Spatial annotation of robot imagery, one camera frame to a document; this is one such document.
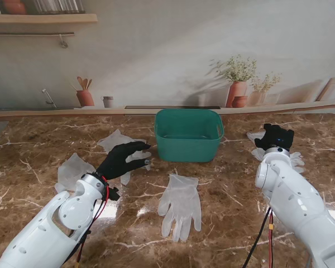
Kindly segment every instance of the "black glove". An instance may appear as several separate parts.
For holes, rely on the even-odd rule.
[[[126,163],[126,158],[136,151],[149,148],[150,145],[142,141],[119,144],[109,152],[106,159],[97,168],[96,174],[111,180],[124,175],[126,172],[146,166],[150,163],[148,159],[138,159]]]
[[[273,147],[281,147],[289,151],[293,143],[294,131],[285,130],[278,125],[264,124],[266,130],[262,139],[255,138],[255,144],[258,148],[268,150]]]

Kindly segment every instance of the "brown marble surface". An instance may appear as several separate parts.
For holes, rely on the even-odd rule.
[[[0,255],[16,234],[55,195],[57,168],[74,152],[97,167],[104,159],[97,141],[119,128],[152,144],[152,169],[136,170],[127,186],[113,186],[121,198],[92,227],[81,267],[241,267],[267,208],[255,188],[259,162],[246,132],[266,122],[295,131],[291,152],[304,156],[303,175],[319,190],[335,217],[335,115],[222,116],[225,137],[216,158],[205,164],[161,161],[153,116],[38,117],[11,121],[0,138]],[[169,174],[199,178],[202,230],[192,227],[186,243],[161,236],[159,198]],[[302,268],[305,247],[275,220],[275,267]],[[267,228],[249,267],[267,267]],[[69,261],[64,267],[73,267]]]

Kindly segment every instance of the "wooden shelf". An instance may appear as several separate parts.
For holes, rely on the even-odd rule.
[[[98,22],[96,14],[0,15],[0,24],[62,24]]]
[[[213,110],[218,114],[239,113],[283,113],[308,111],[315,109],[335,108],[335,99],[309,103],[278,104],[273,106],[221,108]],[[78,109],[52,109],[46,111],[0,111],[0,117],[15,116],[79,116],[79,115],[103,115],[103,114],[156,114],[161,109],[125,109],[86,107]]]

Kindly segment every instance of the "wall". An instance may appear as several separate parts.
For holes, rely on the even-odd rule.
[[[273,92],[335,76],[335,0],[95,0],[99,23],[15,26],[75,31],[61,49],[52,37],[0,37],[0,108],[79,107],[76,77],[93,79],[114,105],[221,105],[226,82],[211,64],[242,54],[261,75],[283,74]]]

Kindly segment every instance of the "terracotta vase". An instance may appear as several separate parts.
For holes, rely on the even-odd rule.
[[[247,106],[257,106],[259,104],[262,104],[264,102],[265,97],[266,97],[265,92],[253,91],[248,98]]]
[[[247,91],[247,82],[234,81],[229,88],[226,107],[232,108],[232,102],[236,96],[244,96]]]
[[[7,13],[12,15],[26,15],[26,8],[23,3],[20,2],[4,2],[4,7]]]
[[[77,91],[77,98],[82,107],[84,106],[94,106],[92,95],[88,90]]]
[[[233,99],[232,107],[233,108],[242,108],[247,104],[248,96],[236,96]]]

